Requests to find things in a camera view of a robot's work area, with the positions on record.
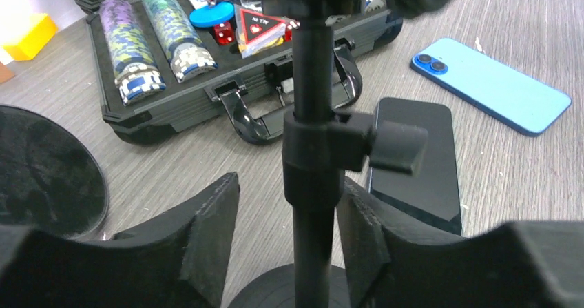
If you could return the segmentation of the yellow wooden block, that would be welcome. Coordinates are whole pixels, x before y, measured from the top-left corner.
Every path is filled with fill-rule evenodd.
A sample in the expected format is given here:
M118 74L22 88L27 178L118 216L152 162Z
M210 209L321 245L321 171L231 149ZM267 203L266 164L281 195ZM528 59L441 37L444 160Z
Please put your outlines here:
M30 61L58 31L46 13L12 17L1 24L1 47L14 61Z

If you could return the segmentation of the small-clamp black phone stand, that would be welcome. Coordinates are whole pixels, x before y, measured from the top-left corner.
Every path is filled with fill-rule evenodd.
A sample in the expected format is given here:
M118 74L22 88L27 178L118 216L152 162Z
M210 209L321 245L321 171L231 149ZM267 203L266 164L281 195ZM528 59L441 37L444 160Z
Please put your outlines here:
M85 240L103 227L110 195L90 151L58 123L1 106L1 224Z

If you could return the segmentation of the black poker chip case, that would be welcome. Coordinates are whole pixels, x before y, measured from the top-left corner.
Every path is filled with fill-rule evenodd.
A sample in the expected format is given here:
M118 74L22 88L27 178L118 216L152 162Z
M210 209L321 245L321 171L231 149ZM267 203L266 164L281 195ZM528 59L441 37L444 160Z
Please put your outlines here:
M320 10L313 33L295 6L250 0L75 0L87 14L101 112L140 145L226 114L246 142L266 145L308 76L328 83L332 108L362 93L355 57L393 41L402 18L385 0L344 0Z

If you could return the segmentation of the grey white chip stack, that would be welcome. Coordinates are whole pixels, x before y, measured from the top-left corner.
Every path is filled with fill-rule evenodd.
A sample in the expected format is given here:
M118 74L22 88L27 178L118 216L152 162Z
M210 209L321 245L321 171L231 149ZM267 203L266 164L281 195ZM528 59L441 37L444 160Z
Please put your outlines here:
M205 47L199 47L192 43L178 46L169 64L179 83L218 67Z

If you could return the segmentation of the blue white chip stack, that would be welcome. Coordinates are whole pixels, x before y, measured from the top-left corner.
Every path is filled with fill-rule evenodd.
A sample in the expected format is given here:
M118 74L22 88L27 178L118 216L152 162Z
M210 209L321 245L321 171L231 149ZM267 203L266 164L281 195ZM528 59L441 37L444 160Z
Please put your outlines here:
M129 64L114 81L124 106L166 89L158 68L144 63Z

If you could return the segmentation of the red die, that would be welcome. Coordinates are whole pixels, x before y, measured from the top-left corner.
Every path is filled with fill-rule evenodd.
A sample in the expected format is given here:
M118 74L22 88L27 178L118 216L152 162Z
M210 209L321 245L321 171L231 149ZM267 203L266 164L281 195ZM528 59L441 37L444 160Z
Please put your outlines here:
M227 45L236 41L234 29L230 21L215 25L213 27L213 35L219 45Z

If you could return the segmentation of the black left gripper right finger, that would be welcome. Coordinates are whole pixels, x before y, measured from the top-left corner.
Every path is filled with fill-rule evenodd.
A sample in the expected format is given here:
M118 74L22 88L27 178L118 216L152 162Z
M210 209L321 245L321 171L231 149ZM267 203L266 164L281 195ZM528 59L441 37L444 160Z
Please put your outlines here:
M337 218L353 307L582 307L583 224L514 221L464 238L347 179Z

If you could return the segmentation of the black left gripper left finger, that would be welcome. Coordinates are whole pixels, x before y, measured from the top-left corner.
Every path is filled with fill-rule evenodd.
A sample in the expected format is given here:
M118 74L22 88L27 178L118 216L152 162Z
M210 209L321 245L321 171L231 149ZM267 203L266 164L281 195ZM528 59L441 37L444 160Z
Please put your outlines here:
M1 228L2 307L219 307L238 213L238 175L109 240Z

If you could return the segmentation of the red all-in triangle lower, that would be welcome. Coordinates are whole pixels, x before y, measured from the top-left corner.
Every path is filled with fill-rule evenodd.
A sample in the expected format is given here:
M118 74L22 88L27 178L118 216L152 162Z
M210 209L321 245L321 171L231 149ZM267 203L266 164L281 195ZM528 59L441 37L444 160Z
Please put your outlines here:
M272 17L235 5L236 39L242 58L290 41L292 31L300 27L298 21L286 17Z

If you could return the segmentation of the blue round chip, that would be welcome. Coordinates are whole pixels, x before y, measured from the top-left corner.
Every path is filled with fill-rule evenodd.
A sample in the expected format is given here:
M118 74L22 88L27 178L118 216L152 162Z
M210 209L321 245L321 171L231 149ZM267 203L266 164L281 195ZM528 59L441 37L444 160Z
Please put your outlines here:
M189 15L189 21L195 28L212 28L220 23L230 21L234 15L234 5L229 2L221 2L215 6L204 6L192 11Z

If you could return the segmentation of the purple chip stack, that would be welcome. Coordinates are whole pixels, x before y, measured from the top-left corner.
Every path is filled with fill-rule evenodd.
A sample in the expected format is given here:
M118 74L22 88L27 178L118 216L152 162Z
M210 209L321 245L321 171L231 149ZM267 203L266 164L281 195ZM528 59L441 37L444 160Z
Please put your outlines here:
M156 65L130 2L105 0L99 15L116 78L133 63Z

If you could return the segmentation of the dark green-edged smartphone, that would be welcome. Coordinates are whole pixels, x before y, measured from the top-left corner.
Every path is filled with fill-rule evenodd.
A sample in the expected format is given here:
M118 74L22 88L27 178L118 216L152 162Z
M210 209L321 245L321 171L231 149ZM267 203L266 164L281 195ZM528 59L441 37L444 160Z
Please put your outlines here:
M463 230L452 112L445 105L383 98L377 123L392 121L428 131L426 151L414 176L370 168L367 189L379 200L438 229Z

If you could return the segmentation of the green chip stack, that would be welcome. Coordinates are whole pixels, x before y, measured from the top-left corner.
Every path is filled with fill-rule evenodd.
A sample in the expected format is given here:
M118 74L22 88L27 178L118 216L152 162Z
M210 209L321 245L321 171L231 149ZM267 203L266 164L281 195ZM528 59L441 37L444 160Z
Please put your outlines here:
M168 61L184 43L202 45L178 0L143 0L143 5Z

